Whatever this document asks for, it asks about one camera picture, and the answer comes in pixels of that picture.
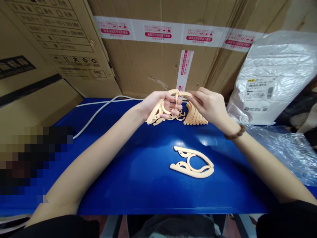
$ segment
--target black stripe on box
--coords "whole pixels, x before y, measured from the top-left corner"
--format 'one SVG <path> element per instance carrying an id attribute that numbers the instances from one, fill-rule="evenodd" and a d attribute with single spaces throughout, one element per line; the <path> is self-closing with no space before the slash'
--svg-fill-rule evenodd
<path id="1" fill-rule="evenodd" d="M 9 103 L 12 103 L 15 100 L 18 100 L 20 98 L 23 98 L 31 93 L 34 93 L 52 83 L 55 83 L 62 79 L 62 76 L 59 74 L 55 74 L 53 76 L 50 76 L 46 79 L 43 79 L 41 81 L 38 81 L 36 83 L 30 84 L 28 86 L 25 86 L 24 88 L 15 90 L 14 92 L 8 93 L 2 97 L 0 97 L 0 107 L 3 107 Z"/>

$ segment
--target white cable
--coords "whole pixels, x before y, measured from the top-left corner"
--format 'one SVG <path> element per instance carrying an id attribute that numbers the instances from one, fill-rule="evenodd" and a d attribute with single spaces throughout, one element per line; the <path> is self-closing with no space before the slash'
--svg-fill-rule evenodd
<path id="1" fill-rule="evenodd" d="M 132 101 L 132 100 L 144 100 L 144 99 L 122 99 L 122 100 L 116 100 L 116 101 L 113 101 L 113 102 L 120 102 L 120 101 Z M 85 104 L 79 104 L 77 105 L 76 107 L 81 107 L 81 106 L 87 106 L 87 105 L 93 105 L 93 104 L 100 104 L 100 103 L 106 103 L 106 102 L 109 102 L 109 101 L 101 101 L 101 102 L 91 102 L 91 103 L 85 103 Z"/>
<path id="2" fill-rule="evenodd" d="M 117 98 L 128 98 L 128 99 L 123 99 L 123 100 L 117 100 L 115 101 L 115 99 Z M 73 137 L 73 140 L 76 139 L 78 136 L 81 135 L 81 133 L 87 128 L 87 126 L 89 126 L 89 124 L 92 122 L 92 120 L 96 117 L 96 115 L 108 104 L 112 103 L 112 102 L 121 102 L 121 101 L 131 101 L 131 100 L 137 100 L 137 101 L 142 101 L 143 99 L 135 99 L 135 98 L 131 98 L 128 96 L 123 96 L 123 95 L 119 95 L 114 97 L 113 99 L 111 99 L 110 101 L 101 101 L 101 102 L 91 102 L 91 103 L 85 103 L 85 104 L 80 104 L 76 107 L 81 107 L 81 106 L 86 106 L 86 105 L 93 105 L 93 104 L 99 104 L 99 103 L 106 103 L 104 104 L 101 108 L 98 109 L 98 111 L 95 112 L 95 114 L 89 119 L 89 121 L 86 123 L 86 125 Z"/>
<path id="3" fill-rule="evenodd" d="M 138 101 L 141 101 L 143 99 L 134 99 L 134 98 L 131 98 L 131 97 L 128 97 L 128 96 L 123 96 L 123 95 L 119 95 L 119 96 L 116 96 L 114 97 L 113 99 L 111 99 L 110 101 L 106 101 L 107 103 L 104 104 L 101 108 L 98 109 L 98 111 L 95 112 L 95 114 L 89 119 L 89 121 L 86 123 L 86 125 L 80 130 L 80 132 L 77 133 L 77 135 L 75 135 L 73 137 L 73 139 L 76 139 L 78 136 L 80 136 L 80 134 L 87 128 L 87 126 L 89 126 L 89 124 L 91 123 L 91 121 L 96 117 L 96 115 L 105 107 L 107 106 L 109 103 L 111 102 L 116 102 L 115 99 L 117 98 L 129 98 L 131 100 L 138 100 Z M 92 103 L 86 103 L 86 104 L 82 104 L 81 106 L 84 106 L 84 105 L 92 105 L 92 104 L 96 104 L 95 102 L 92 102 Z"/>

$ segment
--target left hand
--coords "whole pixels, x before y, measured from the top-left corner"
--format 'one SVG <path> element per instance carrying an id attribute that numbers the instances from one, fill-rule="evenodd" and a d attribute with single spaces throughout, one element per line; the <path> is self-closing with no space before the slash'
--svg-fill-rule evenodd
<path id="1" fill-rule="evenodd" d="M 138 108 L 138 111 L 140 113 L 140 116 L 144 121 L 147 120 L 149 117 L 151 111 L 155 107 L 155 105 L 159 102 L 160 99 L 164 99 L 164 107 L 167 111 L 170 111 L 173 115 L 178 116 L 179 111 L 182 110 L 182 99 L 177 100 L 177 104 L 175 103 L 175 97 L 171 96 L 168 91 L 157 91 L 153 92 L 150 95 L 148 95 L 142 102 L 135 105 L 136 108 Z M 161 118 L 170 119 L 171 115 L 169 114 L 161 114 Z"/>

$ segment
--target blue tabletop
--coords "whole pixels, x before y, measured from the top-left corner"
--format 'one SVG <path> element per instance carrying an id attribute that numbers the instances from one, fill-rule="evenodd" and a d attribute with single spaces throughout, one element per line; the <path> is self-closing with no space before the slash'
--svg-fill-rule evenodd
<path id="1" fill-rule="evenodd" d="M 85 99 L 83 103 L 103 100 Z M 38 172 L 40 176 L 25 187 L 24 195 L 6 197 L 6 203 L 0 204 L 0 215 L 32 213 L 37 207 L 31 202 L 34 196 L 41 198 L 67 166 L 136 103 L 116 102 L 101 110 L 73 144 L 65 145 L 67 152 L 55 153 L 55 161 Z M 75 108 L 55 126 L 73 127 L 76 134 L 101 106 Z M 205 154 L 215 172 L 197 179 L 170 169 L 171 164 L 186 161 L 174 151 L 175 145 Z M 204 164 L 197 156 L 191 159 L 196 169 Z M 316 187 L 308 189 L 317 196 Z M 215 126 L 186 126 L 173 120 L 157 126 L 143 124 L 87 191 L 78 214 L 265 213 L 276 204 L 234 144 Z"/>

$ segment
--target cardboard box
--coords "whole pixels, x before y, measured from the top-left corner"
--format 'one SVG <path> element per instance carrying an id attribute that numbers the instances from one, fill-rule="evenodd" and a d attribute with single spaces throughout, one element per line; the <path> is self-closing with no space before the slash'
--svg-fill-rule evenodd
<path id="1" fill-rule="evenodd" d="M 261 4 L 251 6 L 253 11 L 249 19 L 243 23 L 241 14 L 235 27 L 265 34 L 278 30 L 317 32 L 317 4 L 314 1 L 271 1 L 268 6 L 270 8 L 264 8 Z M 228 101 L 246 56 L 247 53 L 224 50 L 218 56 L 221 62 L 214 65 L 206 87 L 223 94 L 225 101 Z"/>
<path id="2" fill-rule="evenodd" d="M 0 97 L 57 74 L 0 10 Z"/>
<path id="3" fill-rule="evenodd" d="M 121 94 L 85 0 L 4 0 L 0 7 L 43 58 L 84 97 Z"/>
<path id="4" fill-rule="evenodd" d="M 252 42 L 280 30 L 292 4 L 291 0 L 88 2 L 123 94 L 137 98 L 155 90 L 200 86 L 229 95 Z"/>
<path id="5" fill-rule="evenodd" d="M 0 153 L 5 161 L 21 148 L 23 140 L 17 138 L 36 136 L 39 131 L 31 128 L 53 125 L 83 99 L 2 11 L 0 21 Z"/>

